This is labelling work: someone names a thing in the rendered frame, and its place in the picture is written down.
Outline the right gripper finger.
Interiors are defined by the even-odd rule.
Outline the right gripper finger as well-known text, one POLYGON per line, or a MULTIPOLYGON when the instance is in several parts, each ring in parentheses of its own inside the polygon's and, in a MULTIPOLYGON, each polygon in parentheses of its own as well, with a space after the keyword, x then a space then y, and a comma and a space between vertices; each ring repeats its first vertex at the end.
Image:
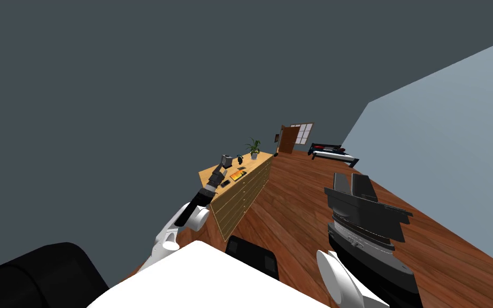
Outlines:
POLYGON ((351 194, 363 199, 377 199, 372 182, 367 175, 351 175, 351 194))
POLYGON ((343 173, 334 173, 334 190, 343 193, 351 193, 350 183, 343 173))

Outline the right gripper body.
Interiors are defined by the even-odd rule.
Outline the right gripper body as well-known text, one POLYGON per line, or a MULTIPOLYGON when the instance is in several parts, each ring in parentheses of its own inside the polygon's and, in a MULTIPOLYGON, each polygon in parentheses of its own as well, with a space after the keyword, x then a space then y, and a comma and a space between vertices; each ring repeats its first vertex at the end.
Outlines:
POLYGON ((411 212, 330 188, 325 188, 325 194, 339 225, 377 244, 405 242, 402 224, 410 223, 411 212))

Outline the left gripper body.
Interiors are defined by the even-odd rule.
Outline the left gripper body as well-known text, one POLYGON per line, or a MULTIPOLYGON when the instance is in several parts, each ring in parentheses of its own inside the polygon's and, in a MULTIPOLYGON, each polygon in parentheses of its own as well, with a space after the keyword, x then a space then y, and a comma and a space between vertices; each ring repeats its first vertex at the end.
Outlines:
POLYGON ((207 190, 216 190, 218 186, 222 183, 224 180, 225 176, 223 173, 220 171, 222 169, 222 164, 219 164, 215 170, 212 172, 211 176, 209 177, 209 180, 206 184, 206 189, 207 190))

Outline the green potted plant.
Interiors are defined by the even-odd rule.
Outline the green potted plant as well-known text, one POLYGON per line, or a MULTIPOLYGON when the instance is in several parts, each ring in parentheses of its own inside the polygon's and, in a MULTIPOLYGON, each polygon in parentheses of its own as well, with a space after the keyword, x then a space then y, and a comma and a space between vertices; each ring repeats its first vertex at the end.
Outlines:
POLYGON ((261 141, 260 140, 255 140, 254 138, 251 138, 251 142, 250 143, 246 143, 245 145, 247 146, 247 149, 249 150, 250 158, 252 160, 256 160, 258 154, 260 153, 259 147, 261 145, 261 141))

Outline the dark bed with white mattress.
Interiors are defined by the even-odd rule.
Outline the dark bed with white mattress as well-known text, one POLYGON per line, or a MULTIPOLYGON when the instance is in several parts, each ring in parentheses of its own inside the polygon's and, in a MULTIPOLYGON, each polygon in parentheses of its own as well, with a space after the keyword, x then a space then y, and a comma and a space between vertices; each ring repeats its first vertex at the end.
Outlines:
POLYGON ((312 143, 307 155, 311 156, 312 160, 314 160, 315 157, 322 157, 348 163, 349 168, 354 168, 359 159, 345 153, 344 151, 345 150, 341 145, 312 143))

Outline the light wooden dresser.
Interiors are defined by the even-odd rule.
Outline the light wooden dresser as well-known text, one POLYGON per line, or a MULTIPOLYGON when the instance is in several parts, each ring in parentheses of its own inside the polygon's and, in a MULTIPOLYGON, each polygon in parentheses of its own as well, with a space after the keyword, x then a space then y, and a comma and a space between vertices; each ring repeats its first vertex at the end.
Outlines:
POLYGON ((233 158, 233 164, 226 169, 225 177, 230 183, 217 188, 209 205, 209 218, 196 235, 197 239, 207 240, 211 245, 228 241, 267 183, 273 158, 272 154, 261 152, 256 160, 252 160, 247 153, 243 155, 242 165, 238 164, 237 157, 233 158), (247 174, 234 182, 230 176, 238 170, 245 170, 247 174))

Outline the white framed window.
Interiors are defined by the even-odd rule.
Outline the white framed window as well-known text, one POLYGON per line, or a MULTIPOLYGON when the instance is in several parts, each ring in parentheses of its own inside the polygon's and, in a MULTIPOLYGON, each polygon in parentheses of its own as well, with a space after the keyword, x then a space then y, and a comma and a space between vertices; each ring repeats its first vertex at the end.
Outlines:
POLYGON ((293 124, 290 127, 298 127, 298 135, 296 137, 295 144, 305 145, 309 134, 311 132, 313 122, 303 123, 303 124, 293 124))

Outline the brown wooden door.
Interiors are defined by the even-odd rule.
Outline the brown wooden door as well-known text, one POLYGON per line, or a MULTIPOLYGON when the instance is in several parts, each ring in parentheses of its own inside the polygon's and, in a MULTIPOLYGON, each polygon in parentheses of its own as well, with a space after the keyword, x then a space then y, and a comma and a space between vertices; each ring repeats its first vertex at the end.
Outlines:
POLYGON ((296 144, 299 127, 282 127, 278 153, 292 153, 296 144))

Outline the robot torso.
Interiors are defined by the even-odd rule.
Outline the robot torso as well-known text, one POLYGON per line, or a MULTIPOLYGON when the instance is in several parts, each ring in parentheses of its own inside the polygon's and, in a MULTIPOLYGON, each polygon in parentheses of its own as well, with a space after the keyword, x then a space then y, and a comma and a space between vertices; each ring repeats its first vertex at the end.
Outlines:
POLYGON ((329 308, 201 241, 136 272, 87 308, 329 308))

